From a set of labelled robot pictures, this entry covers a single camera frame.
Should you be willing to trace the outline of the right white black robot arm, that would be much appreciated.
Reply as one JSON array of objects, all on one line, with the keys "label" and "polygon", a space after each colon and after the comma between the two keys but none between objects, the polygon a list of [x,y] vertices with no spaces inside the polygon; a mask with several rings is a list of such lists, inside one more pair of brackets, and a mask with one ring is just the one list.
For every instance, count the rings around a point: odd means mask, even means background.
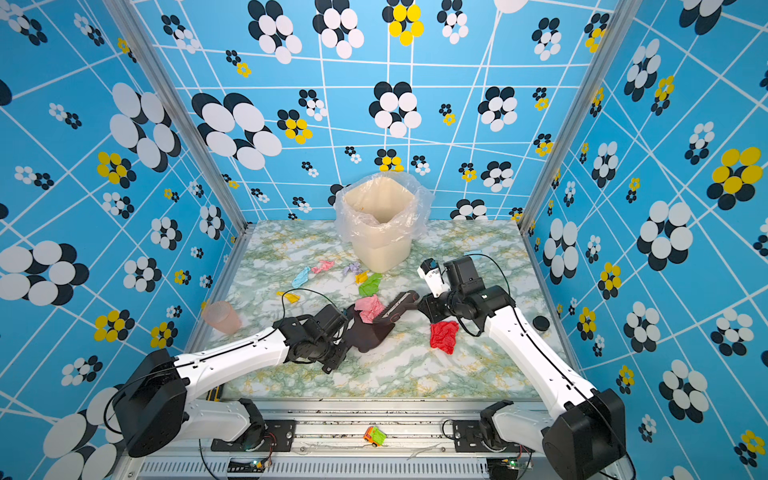
[{"label": "right white black robot arm", "polygon": [[484,449],[501,453],[516,445],[540,452],[562,479],[605,474],[629,456],[623,401],[612,389],[597,390],[555,353],[524,317],[508,285],[486,285],[469,256],[444,265],[428,258],[418,275],[430,290],[418,308],[430,322],[474,323],[478,335],[487,335],[513,360],[544,405],[533,411],[504,400],[482,410],[478,429]]}]

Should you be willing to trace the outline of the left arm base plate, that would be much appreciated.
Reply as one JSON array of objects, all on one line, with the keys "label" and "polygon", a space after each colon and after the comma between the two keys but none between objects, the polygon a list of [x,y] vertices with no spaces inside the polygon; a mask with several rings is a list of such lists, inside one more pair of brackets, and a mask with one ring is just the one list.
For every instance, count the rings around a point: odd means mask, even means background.
[{"label": "left arm base plate", "polygon": [[262,420],[250,426],[236,443],[242,451],[289,452],[296,436],[295,420]]}]

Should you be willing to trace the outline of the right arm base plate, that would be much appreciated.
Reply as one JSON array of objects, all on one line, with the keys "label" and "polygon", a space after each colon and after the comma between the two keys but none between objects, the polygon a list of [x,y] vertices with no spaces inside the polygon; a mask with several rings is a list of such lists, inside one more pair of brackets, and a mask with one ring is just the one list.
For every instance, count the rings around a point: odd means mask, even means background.
[{"label": "right arm base plate", "polygon": [[451,420],[449,436],[457,453],[502,453],[512,444],[503,440],[489,440],[479,420]]}]

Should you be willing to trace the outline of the black dustpan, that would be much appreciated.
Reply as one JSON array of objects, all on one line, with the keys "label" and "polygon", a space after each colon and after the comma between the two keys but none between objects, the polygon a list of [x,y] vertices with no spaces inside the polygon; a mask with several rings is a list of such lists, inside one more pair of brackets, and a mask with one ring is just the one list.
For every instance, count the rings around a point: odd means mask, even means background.
[{"label": "black dustpan", "polygon": [[342,335],[342,339],[360,353],[367,353],[377,348],[395,328],[395,324],[392,322],[364,323],[360,313],[353,306],[349,306],[345,310],[345,315],[350,322],[346,332]]}]

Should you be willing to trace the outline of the black pink hand brush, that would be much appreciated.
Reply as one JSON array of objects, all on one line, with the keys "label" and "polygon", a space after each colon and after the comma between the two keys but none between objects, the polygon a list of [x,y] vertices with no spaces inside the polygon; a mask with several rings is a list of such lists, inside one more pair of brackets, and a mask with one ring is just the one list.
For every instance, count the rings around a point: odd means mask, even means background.
[{"label": "black pink hand brush", "polygon": [[397,322],[402,315],[418,307],[420,295],[415,290],[400,292],[373,320],[373,325],[388,325]]}]

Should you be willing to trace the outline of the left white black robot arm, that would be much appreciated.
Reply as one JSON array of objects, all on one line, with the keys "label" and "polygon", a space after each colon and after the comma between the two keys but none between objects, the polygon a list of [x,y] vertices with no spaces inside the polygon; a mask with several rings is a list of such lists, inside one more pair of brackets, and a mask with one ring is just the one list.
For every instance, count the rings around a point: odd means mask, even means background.
[{"label": "left white black robot arm", "polygon": [[267,428],[248,399],[216,402],[204,394],[250,372],[284,363],[337,365],[347,353],[354,316],[333,305],[286,317],[242,340],[195,353],[148,354],[109,401],[127,454],[141,458],[182,439],[211,439],[254,450]]}]

